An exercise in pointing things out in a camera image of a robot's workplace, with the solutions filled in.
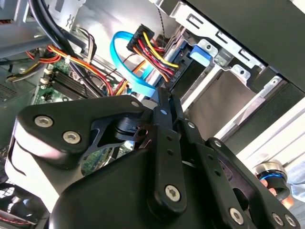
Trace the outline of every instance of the black power cable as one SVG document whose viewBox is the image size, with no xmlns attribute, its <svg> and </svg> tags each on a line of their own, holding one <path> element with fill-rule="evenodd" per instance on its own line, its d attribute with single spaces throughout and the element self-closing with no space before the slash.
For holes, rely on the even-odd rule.
<svg viewBox="0 0 305 229">
<path fill-rule="evenodd" d="M 37 23 L 41 26 L 46 35 L 51 39 L 51 41 L 57 46 L 59 49 L 63 50 L 67 54 L 72 57 L 77 58 L 73 49 L 71 48 L 68 40 L 63 35 L 60 28 L 56 25 L 54 20 L 51 18 L 51 15 L 44 3 L 43 0 L 29 0 L 29 5 L 31 12 L 36 19 Z M 86 71 L 77 66 L 74 63 L 70 63 L 71 68 L 78 74 L 88 89 L 96 96 L 106 96 L 91 80 L 91 78 L 87 75 Z"/>
<path fill-rule="evenodd" d="M 50 15 L 45 2 L 43 0 L 38 0 L 38 5 L 40 7 L 41 13 L 42 13 L 44 19 L 46 20 L 47 24 L 51 27 L 51 29 L 55 33 L 55 36 L 58 38 L 59 42 L 61 44 L 63 44 L 63 47 L 61 49 L 65 50 L 66 53 L 69 54 L 70 56 L 77 58 L 73 48 L 70 46 L 70 43 L 66 39 L 65 35 L 63 34 L 61 29 L 57 26 L 57 24 L 53 20 L 52 16 Z M 70 66 L 83 79 L 85 85 L 86 85 L 86 83 L 90 84 L 89 89 L 91 90 L 91 88 L 92 88 L 91 92 L 94 95 L 99 94 L 99 96 L 97 96 L 97 97 L 106 96 L 106 94 L 104 94 L 95 85 L 95 83 L 91 80 L 91 78 L 89 77 L 89 75 L 86 73 L 86 71 L 83 68 L 78 67 L 75 63 L 70 63 Z"/>
</svg>

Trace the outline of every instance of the black cable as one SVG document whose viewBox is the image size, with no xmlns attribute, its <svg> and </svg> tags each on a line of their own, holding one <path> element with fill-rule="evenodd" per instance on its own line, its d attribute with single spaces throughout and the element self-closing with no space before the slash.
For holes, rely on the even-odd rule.
<svg viewBox="0 0 305 229">
<path fill-rule="evenodd" d="M 37 0 L 39 9 L 43 18 L 45 19 L 46 23 L 51 27 L 54 35 L 57 37 L 58 41 L 62 44 L 61 50 L 65 51 L 68 55 L 77 58 L 73 48 L 71 47 L 70 43 L 68 42 L 67 38 L 61 31 L 61 29 L 57 26 L 55 21 L 53 20 L 52 16 L 49 13 L 48 7 L 45 4 L 44 0 Z"/>
<path fill-rule="evenodd" d="M 163 18 L 160 9 L 157 7 L 157 10 L 159 12 L 160 20 L 161 20 L 161 25 L 162 25 L 162 32 L 163 32 L 163 39 L 162 39 L 162 47 L 165 47 L 165 29 L 164 29 L 164 23 L 163 23 Z"/>
<path fill-rule="evenodd" d="M 11 64 L 19 64 L 19 63 L 27 63 L 27 62 L 31 62 L 31 61 L 32 61 L 31 58 L 17 59 L 17 60 L 10 60 L 10 61 L 1 61 L 0 66 L 11 65 Z"/>
<path fill-rule="evenodd" d="M 55 33 L 56 37 L 58 38 L 59 42 L 63 45 L 63 47 L 61 47 L 61 49 L 65 50 L 66 53 L 69 54 L 70 56 L 77 58 L 73 48 L 71 47 L 70 43 L 67 40 L 67 38 L 65 37 L 65 35 L 61 31 L 61 29 L 57 26 L 57 24 L 53 20 L 52 16 L 50 15 L 44 0 L 38 0 L 38 4 L 39 4 L 40 10 L 41 10 L 41 13 L 43 15 L 43 18 L 46 20 L 47 24 L 51 27 L 51 29 Z M 83 79 L 86 86 L 90 85 L 90 87 L 91 87 L 90 90 L 95 96 L 97 96 L 97 97 L 106 96 L 95 85 L 95 83 L 91 80 L 91 78 L 89 77 L 89 75 L 86 73 L 86 71 L 83 68 L 78 67 L 75 63 L 70 63 L 70 66 L 75 71 L 75 73 Z"/>
<path fill-rule="evenodd" d="M 75 53 L 73 49 L 71 48 L 69 42 L 67 39 L 64 37 L 62 31 L 59 29 L 59 27 L 55 24 L 52 18 L 49 18 L 48 16 L 49 11 L 46 8 L 46 5 L 44 2 L 38 1 L 37 0 L 29 0 L 29 5 L 31 12 L 36 19 L 37 23 L 41 26 L 43 31 L 46 33 L 46 35 L 51 39 L 51 41 L 57 46 L 59 49 L 66 51 L 69 55 L 74 56 Z M 54 34 L 54 30 L 51 28 L 51 25 L 48 24 L 45 21 L 45 16 L 48 18 L 48 22 L 52 24 L 53 28 L 56 30 L 58 34 Z M 77 65 L 74 63 L 70 63 L 71 68 L 75 71 L 75 73 L 80 76 L 80 78 L 83 79 L 84 84 L 88 87 L 88 89 L 96 96 L 96 97 L 101 97 L 101 96 L 106 96 L 89 78 L 87 73 L 83 68 L 79 68 Z"/>
</svg>

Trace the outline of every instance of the silver screw head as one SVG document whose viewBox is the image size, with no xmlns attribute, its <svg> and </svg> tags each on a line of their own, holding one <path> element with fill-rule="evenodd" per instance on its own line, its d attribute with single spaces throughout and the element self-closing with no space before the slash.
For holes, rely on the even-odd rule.
<svg viewBox="0 0 305 229">
<path fill-rule="evenodd" d="M 34 119 L 34 122 L 37 126 L 40 127 L 50 127 L 53 125 L 53 120 L 47 116 L 38 116 Z"/>
<path fill-rule="evenodd" d="M 62 138 L 69 144 L 77 144 L 81 141 L 81 136 L 74 131 L 67 131 Z"/>
<path fill-rule="evenodd" d="M 243 225 L 244 224 L 244 218 L 242 216 L 242 214 L 240 214 L 240 212 L 235 209 L 235 208 L 230 208 L 230 215 L 232 217 L 232 219 L 238 223 L 239 225 Z"/>
<path fill-rule="evenodd" d="M 217 145 L 218 147 L 221 147 L 221 143 L 218 140 L 214 141 L 215 145 Z"/>
<path fill-rule="evenodd" d="M 168 186 L 165 187 L 165 194 L 173 202 L 178 202 L 180 200 L 180 192 L 173 185 L 168 185 Z"/>
<path fill-rule="evenodd" d="M 135 107 L 139 107 L 139 106 L 140 106 L 140 105 L 139 105 L 137 102 L 135 102 L 135 101 L 132 101 L 132 105 L 135 106 Z"/>
<path fill-rule="evenodd" d="M 285 218 L 291 226 L 296 227 L 295 221 L 289 215 L 285 215 Z"/>
<path fill-rule="evenodd" d="M 189 125 L 190 128 L 195 128 L 194 123 L 189 122 L 188 125 Z"/>
<path fill-rule="evenodd" d="M 272 213 L 272 216 L 273 216 L 274 220 L 275 220 L 279 225 L 281 225 L 281 226 L 284 225 L 282 219 L 281 219 L 277 214 Z"/>
</svg>

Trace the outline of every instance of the yellow wire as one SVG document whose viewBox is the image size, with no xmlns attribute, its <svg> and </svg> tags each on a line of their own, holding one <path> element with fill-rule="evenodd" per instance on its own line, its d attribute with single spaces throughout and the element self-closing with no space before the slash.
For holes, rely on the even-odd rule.
<svg viewBox="0 0 305 229">
<path fill-rule="evenodd" d="M 39 64 L 39 62 L 36 63 L 36 64 L 34 64 L 31 68 L 29 68 L 28 70 L 26 70 L 26 71 L 25 71 L 24 73 L 22 73 L 21 75 L 24 75 L 24 74 L 29 73 L 29 72 L 32 71 L 38 64 Z M 9 81 L 12 81 L 12 80 L 14 80 L 14 79 L 17 79 L 17 77 L 16 77 L 16 76 L 11 76 L 10 78 L 8 78 Z"/>
<path fill-rule="evenodd" d="M 146 61 L 142 61 L 139 66 L 133 70 L 133 73 L 137 73 L 144 65 L 146 64 Z M 125 89 L 125 87 L 127 86 L 128 81 L 124 82 L 122 87 L 118 90 L 118 92 L 116 93 L 116 95 L 120 95 L 122 93 L 122 91 Z"/>
<path fill-rule="evenodd" d="M 61 51 L 55 49 L 55 48 L 52 47 L 52 46 L 49 46 L 49 48 L 50 48 L 54 53 L 56 53 L 56 54 L 58 54 L 58 55 L 60 55 L 60 56 L 62 56 L 62 57 L 64 57 L 64 58 L 67 58 L 67 56 L 68 56 L 67 54 L 65 54 L 65 53 L 63 53 L 63 52 L 61 52 Z M 79 64 L 79 65 L 81 65 L 81 66 L 83 66 L 84 68 L 88 69 L 88 70 L 89 70 L 90 72 L 92 72 L 93 74 L 98 75 L 97 72 L 96 72 L 96 70 L 94 70 L 93 68 L 91 68 L 91 66 L 89 66 L 89 65 L 85 65 L 84 63 L 82 63 L 82 62 L 79 61 L 78 59 L 76 59 L 76 58 L 74 58 L 74 57 L 70 57 L 70 60 L 73 61 L 73 62 L 75 62 L 75 63 L 77 63 L 77 64 Z"/>
<path fill-rule="evenodd" d="M 157 51 L 153 48 L 152 44 L 150 43 L 148 37 L 147 37 L 147 34 L 145 32 L 143 32 L 143 35 L 144 35 L 144 38 L 146 40 L 146 43 L 148 44 L 148 47 L 151 49 L 151 51 L 153 52 L 153 54 L 160 60 L 162 61 L 164 64 L 167 64 L 169 66 L 172 66 L 174 68 L 178 68 L 179 65 L 177 64 L 174 64 L 174 63 L 170 63 L 168 61 L 166 61 L 165 59 L 162 58 L 162 56 L 160 56 Z"/>
<path fill-rule="evenodd" d="M 125 83 L 123 83 L 122 87 L 118 90 L 118 92 L 116 93 L 116 95 L 120 95 L 122 93 L 122 91 L 125 89 L 125 87 L 127 86 L 128 81 L 126 81 Z"/>
<path fill-rule="evenodd" d="M 36 63 L 36 64 L 34 64 L 31 68 L 29 68 L 28 70 L 26 70 L 26 71 L 25 71 L 24 73 L 22 73 L 22 74 L 29 73 L 29 72 L 32 71 L 38 64 L 39 64 L 39 62 Z"/>
</svg>

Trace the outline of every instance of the green circuit board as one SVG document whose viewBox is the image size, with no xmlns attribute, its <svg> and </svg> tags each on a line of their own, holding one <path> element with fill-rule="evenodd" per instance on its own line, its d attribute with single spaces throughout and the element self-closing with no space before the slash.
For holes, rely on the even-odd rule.
<svg viewBox="0 0 305 229">
<path fill-rule="evenodd" d="M 38 89 L 33 104 L 48 104 L 64 101 L 71 101 L 71 99 L 51 87 L 46 88 L 45 85 L 42 85 Z"/>
</svg>

